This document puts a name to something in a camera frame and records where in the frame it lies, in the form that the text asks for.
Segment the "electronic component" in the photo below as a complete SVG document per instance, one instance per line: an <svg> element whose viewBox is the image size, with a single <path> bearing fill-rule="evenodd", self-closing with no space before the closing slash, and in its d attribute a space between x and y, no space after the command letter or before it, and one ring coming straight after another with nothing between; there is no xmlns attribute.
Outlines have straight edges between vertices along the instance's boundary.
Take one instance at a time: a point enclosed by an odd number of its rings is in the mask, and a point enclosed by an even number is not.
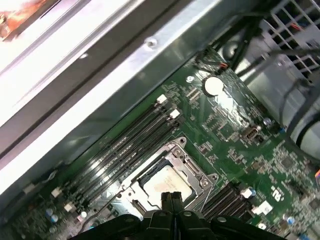
<svg viewBox="0 0 320 240"><path fill-rule="evenodd" d="M241 190L240 194L244 196L244 198L248 199L250 197L254 197L257 192L252 187L248 187L247 189Z"/></svg>
<svg viewBox="0 0 320 240"><path fill-rule="evenodd" d="M45 215L47 215L48 217L51 217L52 214L54 214L54 211L52 208L48 208L45 210Z"/></svg>
<svg viewBox="0 0 320 240"><path fill-rule="evenodd" d="M251 211L256 214L256 215L260 215L260 214L264 214L267 215L268 213L270 213L273 210L273 207L270 205L270 203L268 203L267 201L264 201L263 203L261 203L258 207L254 207Z"/></svg>
<svg viewBox="0 0 320 240"><path fill-rule="evenodd" d="M59 220L59 217L56 215L56 214L53 214L51 217L50 217L50 221L52 222L52 223L57 223L58 222L58 220Z"/></svg>
<svg viewBox="0 0 320 240"><path fill-rule="evenodd" d="M240 194L239 183L229 182L203 207L202 214L207 221L218 215L237 217L244 222L252 218L251 203Z"/></svg>
<svg viewBox="0 0 320 240"><path fill-rule="evenodd" d="M50 232L51 234L54 234L56 231L57 231L57 227L56 227L56 226L51 226L51 227L49 228L49 232Z"/></svg>
<svg viewBox="0 0 320 240"><path fill-rule="evenodd" d="M289 213L283 214L282 218L288 223L288 225L293 225L296 221L295 218L291 216Z"/></svg>
<svg viewBox="0 0 320 240"><path fill-rule="evenodd" d="M254 139L255 139L259 144L262 144L262 143L265 141L264 137L261 136L261 135L255 136Z"/></svg>
<svg viewBox="0 0 320 240"><path fill-rule="evenodd" d="M299 199L304 199L309 195L308 191L294 180L291 180L288 186L292 192L299 197Z"/></svg>
<svg viewBox="0 0 320 240"><path fill-rule="evenodd" d="M260 228L260 229L262 229L262 230L266 230L266 229L267 229L267 226L266 226L264 223L262 223L262 222L260 222L260 223L257 225L257 227Z"/></svg>
<svg viewBox="0 0 320 240"><path fill-rule="evenodd" d="M286 156L282 161L281 164L286 168L289 169L294 164L294 161L291 159L290 156Z"/></svg>
<svg viewBox="0 0 320 240"><path fill-rule="evenodd" d="M320 209L320 199L315 198L313 199L310 203L309 203L310 208L312 208L313 210L318 210Z"/></svg>
<svg viewBox="0 0 320 240"><path fill-rule="evenodd" d="M262 129L262 127L259 125L250 126L249 128L247 128L244 131L243 136L247 140L252 140L258 135L258 133L261 131L261 129Z"/></svg>
<svg viewBox="0 0 320 240"><path fill-rule="evenodd" d="M221 95L224 91L224 83L216 76L209 77L203 81L203 91L209 97Z"/></svg>
<svg viewBox="0 0 320 240"><path fill-rule="evenodd" d="M272 120L271 120L269 117L265 117L265 118L263 119L263 124L264 124L265 126L270 126L270 125L272 124Z"/></svg>

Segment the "black cable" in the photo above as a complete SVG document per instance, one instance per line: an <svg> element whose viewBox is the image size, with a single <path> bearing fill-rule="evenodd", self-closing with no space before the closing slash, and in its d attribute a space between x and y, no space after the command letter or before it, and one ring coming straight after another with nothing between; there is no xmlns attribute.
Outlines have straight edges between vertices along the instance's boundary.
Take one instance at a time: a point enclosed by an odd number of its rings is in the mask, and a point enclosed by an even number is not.
<svg viewBox="0 0 320 240"><path fill-rule="evenodd" d="M320 48L307 48L307 49L288 49L288 50L271 50L267 53L270 57L277 55L287 55L287 56L295 56L295 55L308 55L308 54L320 54ZM245 74L249 73L251 70L259 66L265 60L264 57L260 56L256 60L254 60L248 67L240 71L237 76L240 78Z"/></svg>
<svg viewBox="0 0 320 240"><path fill-rule="evenodd" d="M264 57L260 56L258 57L256 60L254 60L247 68L243 69L242 71L240 71L237 76L238 78L241 78L242 76L246 75L247 73L249 73L251 70L253 70L254 68L256 68L257 66L259 66L263 61L264 61Z"/></svg>
<svg viewBox="0 0 320 240"><path fill-rule="evenodd" d="M279 107L279 123L281 125L281 127L284 126L284 111L285 111L285 106L286 106L286 102L288 97L290 96L290 94L301 84L301 81L298 79L296 80L293 85L289 88L289 90L283 95L283 99L282 102L280 104Z"/></svg>
<svg viewBox="0 0 320 240"><path fill-rule="evenodd" d="M295 144L301 148L302 140L304 139L306 133L308 130L310 130L315 124L320 122L320 113L316 113L315 115L312 116L311 121L304 126L304 128L300 131Z"/></svg>
<svg viewBox="0 0 320 240"><path fill-rule="evenodd" d="M310 110L313 104L317 101L320 96L320 81L318 81L314 87L310 90L310 94L308 98L305 99L302 106L298 109L298 111L293 116L289 126L286 130L288 136L291 136L296 126L299 124L301 119L306 115L306 113Z"/></svg>
<svg viewBox="0 0 320 240"><path fill-rule="evenodd" d="M246 27L245 33L240 40L240 44L237 47L232 60L230 61L230 68L235 71L241 61L244 59L250 42L254 38L256 31L259 29L260 21L262 18L255 19L253 22L249 23Z"/></svg>

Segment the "white connector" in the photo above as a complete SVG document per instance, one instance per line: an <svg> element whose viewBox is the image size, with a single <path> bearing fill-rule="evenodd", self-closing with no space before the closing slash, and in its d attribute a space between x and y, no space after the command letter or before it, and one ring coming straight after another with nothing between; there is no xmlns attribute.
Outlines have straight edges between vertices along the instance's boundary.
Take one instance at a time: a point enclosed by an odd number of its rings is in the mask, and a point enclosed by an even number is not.
<svg viewBox="0 0 320 240"><path fill-rule="evenodd" d="M60 189L60 187L56 187L52 192L51 195L56 198L58 197L60 194L62 193L62 190Z"/></svg>
<svg viewBox="0 0 320 240"><path fill-rule="evenodd" d="M180 115L180 112L179 112L177 109L173 110L173 111L170 113L170 117L171 117L172 119L175 119L175 118L178 117L179 115Z"/></svg>
<svg viewBox="0 0 320 240"><path fill-rule="evenodd" d="M167 100L167 97L166 97L164 94L162 94L162 95L160 95L160 96L156 99L156 102L157 102L158 104L162 104L162 103L164 103L166 100Z"/></svg>

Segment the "metal frame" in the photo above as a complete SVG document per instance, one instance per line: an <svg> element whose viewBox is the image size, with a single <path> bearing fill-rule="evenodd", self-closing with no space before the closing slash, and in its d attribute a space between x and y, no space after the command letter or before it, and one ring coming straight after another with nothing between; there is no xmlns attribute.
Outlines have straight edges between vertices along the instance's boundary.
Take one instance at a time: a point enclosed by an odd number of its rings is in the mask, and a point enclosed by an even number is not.
<svg viewBox="0 0 320 240"><path fill-rule="evenodd" d="M101 81L92 90L57 117L32 143L22 145L18 155L14 153L18 149L15 148L2 158L9 163L0 171L0 182L5 183L0 186L1 205L5 206L10 196L16 195L26 182L57 162L76 159L216 37L230 16L249 11L258 3L256 0L238 0L236 4L233 0L194 0L183 10L180 8L171 21L114 70L111 66L117 62L112 61L96 72L90 81Z"/></svg>
<svg viewBox="0 0 320 240"><path fill-rule="evenodd" d="M0 42L0 126L141 2L62 0L12 42Z"/></svg>

